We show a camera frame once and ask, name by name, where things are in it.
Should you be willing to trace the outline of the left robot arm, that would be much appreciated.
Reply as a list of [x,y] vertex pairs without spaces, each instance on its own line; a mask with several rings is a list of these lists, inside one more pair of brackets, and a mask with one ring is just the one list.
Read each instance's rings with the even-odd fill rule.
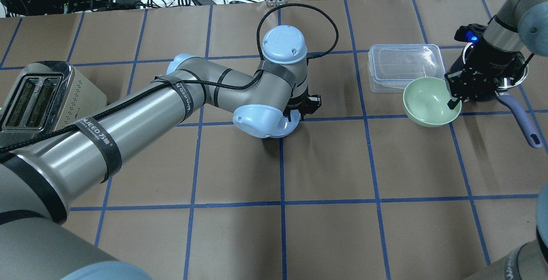
[[274,27],[259,52],[253,76],[180,54],[166,75],[95,116],[2,148],[1,278],[149,280],[144,270],[65,229],[70,204],[206,103],[232,112],[233,124],[254,137],[293,132],[321,105],[308,94],[303,33]]

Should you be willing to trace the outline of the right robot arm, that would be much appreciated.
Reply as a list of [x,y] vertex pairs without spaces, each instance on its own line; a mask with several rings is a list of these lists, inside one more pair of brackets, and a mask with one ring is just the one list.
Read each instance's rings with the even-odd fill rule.
[[[445,81],[448,107],[469,100],[494,97],[509,108],[528,144],[542,148],[542,140],[525,109],[508,93],[526,78],[529,58],[520,50],[547,56],[547,0],[506,0],[487,26],[461,26],[455,40],[466,42]],[[547,278],[547,187],[537,198],[536,238],[507,256],[475,272],[470,280],[545,280]]]

